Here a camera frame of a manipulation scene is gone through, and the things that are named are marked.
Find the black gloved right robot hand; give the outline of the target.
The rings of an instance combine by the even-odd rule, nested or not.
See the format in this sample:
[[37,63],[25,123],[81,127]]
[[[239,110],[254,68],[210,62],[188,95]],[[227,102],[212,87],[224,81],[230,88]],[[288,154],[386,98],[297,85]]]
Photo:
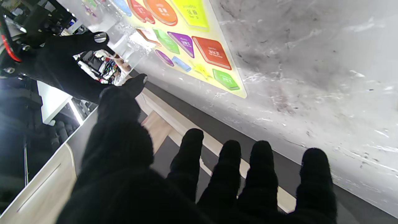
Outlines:
[[99,104],[101,92],[110,87],[80,68],[74,55],[85,51],[107,50],[109,36],[105,32],[81,35],[30,37],[30,49],[22,51],[18,70],[80,100]]

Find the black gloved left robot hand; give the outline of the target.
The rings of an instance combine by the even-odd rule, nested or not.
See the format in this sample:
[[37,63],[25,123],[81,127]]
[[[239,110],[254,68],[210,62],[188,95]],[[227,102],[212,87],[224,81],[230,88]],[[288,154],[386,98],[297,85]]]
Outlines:
[[189,129],[170,172],[151,168],[153,144],[138,122],[135,93],[105,89],[81,161],[81,172],[58,224],[335,224],[337,201],[327,155],[318,148],[302,157],[295,210],[278,210],[278,179],[267,141],[253,145],[240,194],[241,147],[227,141],[209,184],[196,200],[204,134]]

